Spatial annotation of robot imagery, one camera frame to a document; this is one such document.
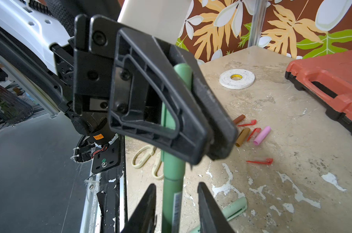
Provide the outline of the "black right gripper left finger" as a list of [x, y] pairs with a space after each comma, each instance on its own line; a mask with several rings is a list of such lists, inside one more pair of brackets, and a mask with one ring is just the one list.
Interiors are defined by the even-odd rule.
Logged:
[[150, 184], [122, 233], [153, 233], [156, 228], [156, 186]]

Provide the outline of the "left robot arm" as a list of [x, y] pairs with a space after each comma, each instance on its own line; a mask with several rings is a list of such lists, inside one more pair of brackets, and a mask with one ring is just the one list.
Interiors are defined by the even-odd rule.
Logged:
[[115, 134], [197, 165], [238, 132], [194, 55], [176, 45], [191, 1], [0, 1], [0, 56], [91, 143]]

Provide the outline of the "dark green pen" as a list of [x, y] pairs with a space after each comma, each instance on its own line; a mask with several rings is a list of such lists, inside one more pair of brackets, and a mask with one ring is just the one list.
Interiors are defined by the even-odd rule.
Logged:
[[[192, 69], [190, 66], [178, 64], [174, 66], [174, 70], [190, 90], [192, 86]], [[161, 124], [169, 129], [176, 128], [175, 120], [165, 104], [162, 105]], [[161, 151], [161, 159], [164, 165], [161, 232], [179, 233], [186, 163], [165, 151]]]

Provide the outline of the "red clip pen cap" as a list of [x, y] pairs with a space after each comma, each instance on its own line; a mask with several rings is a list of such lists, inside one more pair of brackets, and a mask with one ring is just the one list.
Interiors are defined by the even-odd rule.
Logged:
[[253, 142], [256, 137], [260, 134], [261, 128], [255, 128], [253, 132], [250, 134], [250, 136], [247, 139], [247, 142]]

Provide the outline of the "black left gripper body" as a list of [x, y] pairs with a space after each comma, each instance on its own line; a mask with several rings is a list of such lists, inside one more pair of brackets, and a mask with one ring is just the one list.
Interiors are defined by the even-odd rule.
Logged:
[[103, 15], [75, 18], [73, 109], [78, 115], [104, 113], [111, 97], [116, 39], [126, 25]]

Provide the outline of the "tan pen cap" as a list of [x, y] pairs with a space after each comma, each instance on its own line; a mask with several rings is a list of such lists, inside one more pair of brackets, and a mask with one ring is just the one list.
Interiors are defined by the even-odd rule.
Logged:
[[238, 138], [237, 138], [237, 140], [235, 142], [235, 145], [237, 147], [242, 146], [243, 143], [245, 142], [246, 138], [249, 136], [250, 132], [251, 132], [250, 128], [244, 128], [241, 131], [240, 135], [238, 136]]

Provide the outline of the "pink pen cap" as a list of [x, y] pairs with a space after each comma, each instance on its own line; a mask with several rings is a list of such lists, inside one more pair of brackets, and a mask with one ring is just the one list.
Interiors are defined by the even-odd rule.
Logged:
[[266, 136], [271, 132], [271, 127], [266, 126], [254, 139], [253, 143], [255, 146], [258, 146], [262, 143], [262, 141], [266, 138]]

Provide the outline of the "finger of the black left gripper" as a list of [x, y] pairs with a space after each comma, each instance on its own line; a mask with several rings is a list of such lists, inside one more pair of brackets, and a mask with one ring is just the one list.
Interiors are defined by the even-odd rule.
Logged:
[[191, 72], [192, 55], [130, 28], [119, 30], [110, 92], [110, 128], [197, 165], [212, 128], [176, 65]]
[[192, 68], [192, 96], [213, 130], [213, 142], [207, 156], [211, 160], [226, 159], [238, 137], [238, 129], [210, 89], [193, 55], [177, 46], [170, 49], [170, 61], [173, 64], [186, 63]]

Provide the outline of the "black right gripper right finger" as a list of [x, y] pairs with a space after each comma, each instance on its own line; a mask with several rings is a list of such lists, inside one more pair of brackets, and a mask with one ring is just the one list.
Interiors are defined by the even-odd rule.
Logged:
[[221, 209], [214, 200], [212, 194], [204, 182], [200, 182], [197, 188], [200, 232], [201, 233], [234, 233], [228, 221], [222, 214]]

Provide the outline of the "brown marker cap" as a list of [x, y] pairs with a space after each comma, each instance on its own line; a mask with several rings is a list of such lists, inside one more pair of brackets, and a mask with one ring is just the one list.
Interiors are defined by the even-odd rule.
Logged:
[[233, 120], [233, 123], [235, 124], [235, 125], [238, 125], [240, 122], [242, 122], [244, 119], [246, 118], [246, 116], [245, 115], [240, 115], [240, 116], [238, 116], [237, 118], [235, 118], [234, 120]]

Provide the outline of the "light green pen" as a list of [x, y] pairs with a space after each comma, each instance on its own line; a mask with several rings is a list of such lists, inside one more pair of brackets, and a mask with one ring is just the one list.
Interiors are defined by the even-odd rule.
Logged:
[[[245, 197], [239, 198], [232, 202], [225, 208], [221, 209], [223, 216], [228, 221], [233, 220], [239, 215], [243, 214], [248, 207], [247, 199]], [[195, 227], [190, 233], [200, 233], [200, 225]]]

